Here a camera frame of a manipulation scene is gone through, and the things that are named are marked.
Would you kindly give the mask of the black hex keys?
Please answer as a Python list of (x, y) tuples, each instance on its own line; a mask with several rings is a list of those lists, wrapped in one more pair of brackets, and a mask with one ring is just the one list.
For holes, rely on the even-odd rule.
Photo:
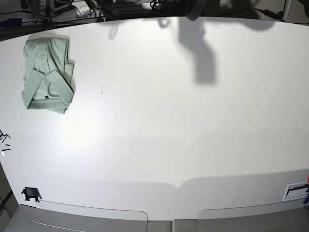
[(0, 142), (4, 143), (7, 138), (11, 139), (10, 135), (0, 130)]

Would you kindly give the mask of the grey chair right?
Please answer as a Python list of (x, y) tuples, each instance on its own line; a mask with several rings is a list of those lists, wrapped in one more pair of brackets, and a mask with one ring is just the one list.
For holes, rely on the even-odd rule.
[(209, 209), (197, 219), (175, 220), (173, 232), (307, 232), (309, 211), (301, 200)]

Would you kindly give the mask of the black clamp bracket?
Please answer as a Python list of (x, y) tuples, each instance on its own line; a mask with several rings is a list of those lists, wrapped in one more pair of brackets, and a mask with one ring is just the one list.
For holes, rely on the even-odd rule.
[(25, 201), (30, 201), (30, 199), (34, 199), (36, 203), (39, 203), (40, 202), (39, 199), (42, 199), (37, 188), (25, 187), (22, 190), (21, 194), (24, 194)]

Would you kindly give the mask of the light green T-shirt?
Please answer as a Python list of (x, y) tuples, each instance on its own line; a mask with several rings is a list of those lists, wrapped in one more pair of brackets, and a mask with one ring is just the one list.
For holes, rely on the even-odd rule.
[(69, 61), (69, 39), (45, 37), (27, 40), (22, 100), (26, 109), (64, 114), (74, 90), (71, 87), (74, 64)]

